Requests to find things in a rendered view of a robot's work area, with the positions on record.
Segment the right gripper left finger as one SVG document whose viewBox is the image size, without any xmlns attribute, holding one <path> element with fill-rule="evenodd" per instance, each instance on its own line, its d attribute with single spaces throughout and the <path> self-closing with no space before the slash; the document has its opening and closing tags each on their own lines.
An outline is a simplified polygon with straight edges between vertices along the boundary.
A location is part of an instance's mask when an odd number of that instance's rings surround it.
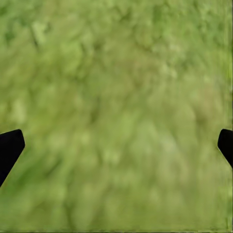
<svg viewBox="0 0 233 233">
<path fill-rule="evenodd" d="M 25 141 L 20 129 L 0 135 L 0 187 L 24 148 Z"/>
</svg>

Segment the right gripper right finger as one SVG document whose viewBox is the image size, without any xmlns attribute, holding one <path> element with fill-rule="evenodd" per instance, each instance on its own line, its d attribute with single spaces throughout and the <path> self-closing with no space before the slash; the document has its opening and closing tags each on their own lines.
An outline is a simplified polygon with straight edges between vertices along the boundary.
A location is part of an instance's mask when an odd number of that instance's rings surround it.
<svg viewBox="0 0 233 233">
<path fill-rule="evenodd" d="M 233 168 L 233 131 L 221 129 L 217 146 Z"/>
</svg>

